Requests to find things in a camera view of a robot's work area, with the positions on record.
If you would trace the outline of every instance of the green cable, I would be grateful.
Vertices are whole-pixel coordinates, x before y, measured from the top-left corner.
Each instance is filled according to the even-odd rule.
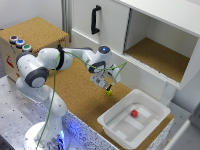
[[[88,64],[86,61],[84,61],[83,59],[81,59],[80,57],[78,57],[77,55],[75,55],[75,54],[73,54],[73,53],[70,53],[70,52],[65,52],[65,53],[68,53],[68,54],[71,54],[71,55],[77,57],[79,60],[81,60],[81,61],[84,62],[85,64],[89,65],[90,67],[92,67],[92,68],[94,68],[94,69],[98,69],[98,70],[112,70],[112,69],[115,69],[115,68],[118,68],[118,67],[121,67],[121,66],[122,66],[122,68],[121,68],[121,69],[119,70],[119,72],[117,73],[116,77],[113,79],[112,84],[114,84],[114,80],[116,80],[116,78],[117,78],[117,76],[119,75],[119,73],[122,71],[122,69],[124,68],[124,66],[127,64],[127,62],[124,62],[124,63],[122,63],[121,65],[116,66],[116,67],[113,67],[113,68],[101,69],[101,68],[97,68],[97,67],[94,67],[94,66]],[[52,107],[52,104],[53,104],[53,98],[54,98],[54,93],[55,93],[55,89],[56,89],[56,67],[57,67],[57,61],[58,61],[59,56],[60,56],[60,54],[58,54],[58,56],[56,57],[56,62],[55,62],[53,96],[52,96],[52,99],[51,99],[51,104],[50,104],[49,112],[48,112],[48,115],[47,115],[47,120],[46,120],[46,122],[45,122],[44,129],[42,130],[42,134],[41,134],[40,139],[39,139],[39,141],[38,141],[36,150],[38,149],[38,146],[39,146],[39,144],[40,144],[41,138],[42,138],[42,136],[43,136],[44,130],[45,130],[46,126],[47,126],[47,123],[48,123],[49,117],[50,117],[51,107]]]

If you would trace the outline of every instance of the cork board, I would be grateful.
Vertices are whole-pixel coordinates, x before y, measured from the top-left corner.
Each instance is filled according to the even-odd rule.
[[[9,43],[9,38],[17,35],[30,44],[33,53],[68,34],[40,17],[35,17],[0,31],[0,36]]]
[[[86,70],[83,63],[78,59],[74,59],[72,66],[68,70],[57,71],[56,92],[65,101],[67,108],[73,114],[120,150],[123,150],[121,146],[104,133],[103,127],[97,122],[97,118],[131,92],[131,89],[121,83],[117,83],[112,87],[113,95],[106,96],[105,90],[90,81],[90,76],[91,74]],[[46,84],[52,88],[53,78],[54,71],[50,71]],[[169,115],[137,150],[145,150],[172,119],[173,115]]]
[[[179,54],[149,38],[145,38],[125,51],[166,76],[181,82],[189,58]]]

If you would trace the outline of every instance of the cardboard box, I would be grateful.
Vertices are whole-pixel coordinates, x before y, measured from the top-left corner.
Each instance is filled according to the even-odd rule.
[[[40,17],[0,31],[0,50],[4,62],[6,74],[14,81],[20,76],[16,65],[16,57],[22,52],[15,45],[10,44],[9,38],[17,35],[19,39],[25,40],[25,44],[32,46],[32,53],[37,56],[43,48],[69,47],[69,35],[53,26]]]

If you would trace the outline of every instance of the yellow object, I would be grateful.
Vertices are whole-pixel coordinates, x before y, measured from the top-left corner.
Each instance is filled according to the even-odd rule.
[[[107,91],[107,90],[106,90],[105,94],[106,94],[107,96],[110,96],[110,95],[112,94],[112,90],[110,90],[110,91]]]

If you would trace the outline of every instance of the black handle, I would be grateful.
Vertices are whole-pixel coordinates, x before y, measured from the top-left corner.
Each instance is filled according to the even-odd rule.
[[[101,10],[101,7],[96,5],[96,8],[92,10],[92,24],[91,24],[91,31],[92,34],[98,33],[100,30],[96,28],[96,12]]]

